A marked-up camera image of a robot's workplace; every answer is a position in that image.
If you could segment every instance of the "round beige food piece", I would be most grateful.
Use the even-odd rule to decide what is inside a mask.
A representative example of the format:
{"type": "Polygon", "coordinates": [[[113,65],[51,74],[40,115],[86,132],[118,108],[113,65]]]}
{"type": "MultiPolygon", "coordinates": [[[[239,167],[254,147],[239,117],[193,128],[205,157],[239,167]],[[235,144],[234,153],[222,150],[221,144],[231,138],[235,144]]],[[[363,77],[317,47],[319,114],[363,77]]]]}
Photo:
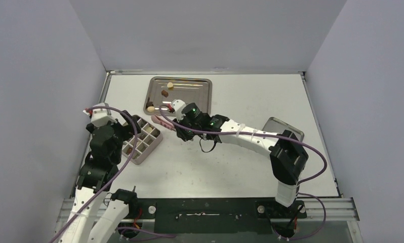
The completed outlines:
{"type": "Polygon", "coordinates": [[[153,112],[154,111],[154,106],[148,106],[147,111],[148,112],[153,112]]]}

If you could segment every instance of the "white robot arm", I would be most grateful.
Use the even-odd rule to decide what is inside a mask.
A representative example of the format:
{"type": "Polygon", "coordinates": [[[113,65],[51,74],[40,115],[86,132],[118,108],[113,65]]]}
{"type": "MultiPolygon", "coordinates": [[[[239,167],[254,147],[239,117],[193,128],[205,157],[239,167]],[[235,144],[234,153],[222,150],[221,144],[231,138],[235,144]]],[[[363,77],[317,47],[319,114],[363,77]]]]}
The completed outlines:
{"type": "MultiPolygon", "coordinates": [[[[108,104],[101,103],[97,106],[108,107],[108,104]]],[[[128,115],[127,117],[132,118],[137,126],[137,132],[141,132],[137,119],[126,111],[123,112],[128,115]]],[[[106,243],[120,221],[129,212],[137,210],[136,193],[119,189],[112,194],[106,211],[93,226],[101,203],[109,191],[110,186],[108,186],[78,213],[82,206],[118,172],[117,165],[122,158],[123,142],[134,135],[131,126],[122,126],[111,116],[108,109],[98,109],[86,113],[91,116],[91,123],[86,127],[92,134],[91,151],[87,154],[85,163],[79,172],[75,200],[68,221],[75,214],[78,217],[61,235],[59,243],[106,243]]]]}
{"type": "Polygon", "coordinates": [[[292,132],[286,130],[282,134],[278,134],[259,131],[222,115],[209,116],[207,113],[201,112],[196,104],[186,104],[182,100],[174,100],[171,107],[176,114],[174,121],[187,128],[232,133],[228,135],[195,134],[175,126],[179,138],[187,141],[198,135],[203,139],[214,140],[214,142],[236,144],[268,157],[272,164],[273,173],[278,179],[275,200],[285,207],[289,207],[295,201],[299,187],[299,176],[308,160],[308,154],[303,147],[278,138],[240,135],[242,132],[271,134],[297,140],[292,132]]]}

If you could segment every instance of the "white wall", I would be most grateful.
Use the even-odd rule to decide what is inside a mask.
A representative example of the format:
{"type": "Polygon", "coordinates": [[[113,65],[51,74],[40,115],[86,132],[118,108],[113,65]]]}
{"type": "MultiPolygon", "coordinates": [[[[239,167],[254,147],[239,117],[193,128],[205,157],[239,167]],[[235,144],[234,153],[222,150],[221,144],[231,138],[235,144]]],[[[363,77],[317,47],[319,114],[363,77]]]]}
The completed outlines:
{"type": "Polygon", "coordinates": [[[47,242],[105,69],[68,0],[0,0],[0,242],[47,242]]]}
{"type": "Polygon", "coordinates": [[[348,0],[307,80],[365,242],[404,242],[404,1],[348,0]]]}
{"type": "Polygon", "coordinates": [[[107,70],[303,71],[346,0],[70,0],[107,70]]]}

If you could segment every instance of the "white cable tie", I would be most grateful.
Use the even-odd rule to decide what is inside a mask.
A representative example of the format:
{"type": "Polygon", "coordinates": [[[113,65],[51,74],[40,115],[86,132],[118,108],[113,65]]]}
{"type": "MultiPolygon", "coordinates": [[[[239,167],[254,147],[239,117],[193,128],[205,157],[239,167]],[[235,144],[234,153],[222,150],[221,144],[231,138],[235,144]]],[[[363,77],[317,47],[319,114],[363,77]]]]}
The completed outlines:
{"type": "Polygon", "coordinates": [[[78,215],[78,216],[80,216],[80,217],[86,217],[86,218],[89,218],[89,215],[86,215],[86,214],[77,213],[77,212],[74,212],[74,211],[71,211],[71,213],[72,213],[72,214],[75,214],[75,215],[78,215]]]}
{"type": "Polygon", "coordinates": [[[239,128],[238,131],[236,131],[236,142],[238,144],[238,146],[241,146],[241,143],[239,142],[239,133],[245,128],[245,124],[239,124],[239,128]]]}
{"type": "Polygon", "coordinates": [[[257,131],[258,131],[257,129],[254,129],[254,130],[253,130],[253,133],[251,134],[251,138],[250,138],[250,143],[253,141],[254,134],[255,134],[257,131]]]}
{"type": "Polygon", "coordinates": [[[245,128],[245,124],[239,124],[239,129],[236,131],[236,138],[238,138],[239,133],[245,128]]]}

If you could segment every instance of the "stainless steel tray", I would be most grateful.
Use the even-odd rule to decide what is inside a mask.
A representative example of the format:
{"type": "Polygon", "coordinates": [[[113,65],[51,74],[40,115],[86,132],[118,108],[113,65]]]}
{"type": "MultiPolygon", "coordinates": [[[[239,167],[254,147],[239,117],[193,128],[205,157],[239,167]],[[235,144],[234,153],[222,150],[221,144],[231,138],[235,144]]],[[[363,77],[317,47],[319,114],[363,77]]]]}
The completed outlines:
{"type": "Polygon", "coordinates": [[[181,78],[181,77],[154,77],[150,80],[147,96],[144,102],[144,113],[147,115],[159,115],[161,104],[170,104],[175,99],[180,99],[186,104],[194,102],[202,112],[211,112],[211,95],[213,84],[204,78],[181,78]],[[174,87],[169,90],[166,86],[169,82],[174,87]],[[168,97],[161,95],[162,90],[168,92],[168,97]],[[154,112],[148,112],[147,103],[153,102],[154,112]]]}
{"type": "Polygon", "coordinates": [[[284,121],[276,117],[270,117],[263,127],[263,130],[270,133],[282,133],[284,132],[284,130],[289,130],[292,131],[296,135],[297,139],[301,142],[303,141],[303,137],[305,136],[305,134],[299,129],[288,123],[285,123],[284,121]]]}

